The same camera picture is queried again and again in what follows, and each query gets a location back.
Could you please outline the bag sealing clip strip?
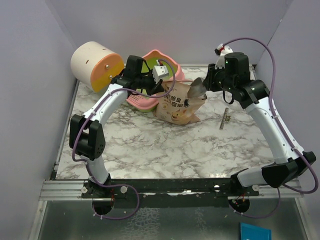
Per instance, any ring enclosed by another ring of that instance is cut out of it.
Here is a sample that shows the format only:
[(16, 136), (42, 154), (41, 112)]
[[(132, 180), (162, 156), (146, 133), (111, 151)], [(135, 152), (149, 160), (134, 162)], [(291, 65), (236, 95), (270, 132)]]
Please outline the bag sealing clip strip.
[(223, 129), (224, 129), (224, 126), (225, 126), (225, 123), (226, 123), (226, 122), (229, 122), (230, 119), (231, 119), (231, 116), (229, 115), (229, 108), (226, 107), (225, 110), (224, 110), (223, 116), (222, 116), (222, 120), (221, 120), (219, 129), (220, 129), (220, 130), (223, 130)]

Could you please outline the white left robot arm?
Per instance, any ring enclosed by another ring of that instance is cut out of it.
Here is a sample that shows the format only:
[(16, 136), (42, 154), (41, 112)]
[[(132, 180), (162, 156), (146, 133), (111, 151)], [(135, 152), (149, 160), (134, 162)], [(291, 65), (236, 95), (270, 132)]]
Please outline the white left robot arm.
[(174, 72), (172, 66), (163, 59), (158, 59), (155, 66), (143, 72), (146, 63), (142, 57), (129, 56), (124, 69), (111, 77), (107, 90), (95, 105), (82, 115), (75, 114), (70, 119), (69, 146), (72, 149), (72, 160), (85, 164), (89, 180), (94, 183), (93, 191), (101, 198), (106, 197), (111, 190), (108, 183), (110, 173), (103, 159), (106, 147), (104, 125), (131, 94), (155, 99), (157, 93), (163, 93), (164, 78)]

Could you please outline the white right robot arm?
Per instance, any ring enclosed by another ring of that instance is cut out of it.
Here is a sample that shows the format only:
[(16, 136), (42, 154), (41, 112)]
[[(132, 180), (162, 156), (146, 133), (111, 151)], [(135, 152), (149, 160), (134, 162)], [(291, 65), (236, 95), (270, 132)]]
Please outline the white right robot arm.
[(305, 151), (294, 140), (276, 110), (266, 84), (251, 79), (247, 55), (222, 51), (217, 62), (208, 66), (203, 85), (211, 92), (228, 92), (232, 95), (232, 102), (239, 102), (259, 127), (274, 158), (270, 165), (233, 174), (229, 189), (234, 195), (242, 195), (253, 185), (278, 188), (300, 176), (316, 161), (312, 151)]

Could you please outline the cat litter bag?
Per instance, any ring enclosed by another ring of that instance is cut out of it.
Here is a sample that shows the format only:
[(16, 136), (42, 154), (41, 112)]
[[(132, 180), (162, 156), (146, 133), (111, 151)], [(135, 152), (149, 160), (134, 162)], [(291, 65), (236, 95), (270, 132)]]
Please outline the cat litter bag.
[(167, 93), (171, 86), (173, 90), (168, 95), (158, 98), (158, 104), (153, 115), (162, 121), (176, 125), (187, 125), (199, 122), (196, 111), (205, 104), (207, 96), (188, 98), (188, 91), (191, 88), (185, 82), (164, 82), (162, 84)]

